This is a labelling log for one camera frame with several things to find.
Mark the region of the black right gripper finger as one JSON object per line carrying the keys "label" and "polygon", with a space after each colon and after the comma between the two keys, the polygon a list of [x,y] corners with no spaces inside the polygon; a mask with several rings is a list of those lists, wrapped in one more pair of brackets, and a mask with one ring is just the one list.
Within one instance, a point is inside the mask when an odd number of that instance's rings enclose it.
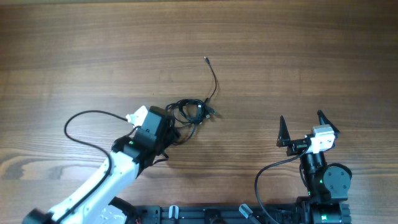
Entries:
{"label": "black right gripper finger", "polygon": [[340,130],[325,116],[322,110],[317,111],[320,125],[330,125],[334,134],[340,134]]}
{"label": "black right gripper finger", "polygon": [[280,116],[279,134],[277,137],[277,147],[287,147],[291,145],[291,139],[287,125],[283,116]]}

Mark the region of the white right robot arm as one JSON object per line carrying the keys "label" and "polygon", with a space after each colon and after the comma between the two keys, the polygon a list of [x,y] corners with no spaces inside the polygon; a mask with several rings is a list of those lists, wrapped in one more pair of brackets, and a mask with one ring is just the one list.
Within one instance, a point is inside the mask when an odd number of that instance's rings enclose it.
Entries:
{"label": "white right robot arm", "polygon": [[352,222],[348,199],[351,170],[339,163],[327,163],[325,152],[335,147],[340,131],[324,115],[317,112],[319,125],[302,139],[292,140],[283,116],[280,117],[278,147],[286,147],[288,156],[299,156],[300,176],[308,190],[306,197],[298,197],[299,223]]}

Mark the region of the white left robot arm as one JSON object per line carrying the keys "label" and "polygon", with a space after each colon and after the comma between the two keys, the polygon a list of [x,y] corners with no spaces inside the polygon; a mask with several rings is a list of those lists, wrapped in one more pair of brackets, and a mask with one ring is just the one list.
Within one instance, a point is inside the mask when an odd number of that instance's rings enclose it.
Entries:
{"label": "white left robot arm", "polygon": [[94,223],[122,189],[133,183],[142,171],[161,160],[165,149],[180,135],[170,112],[151,106],[135,135],[123,136],[112,145],[101,167],[74,193],[44,213],[33,209],[23,223]]}

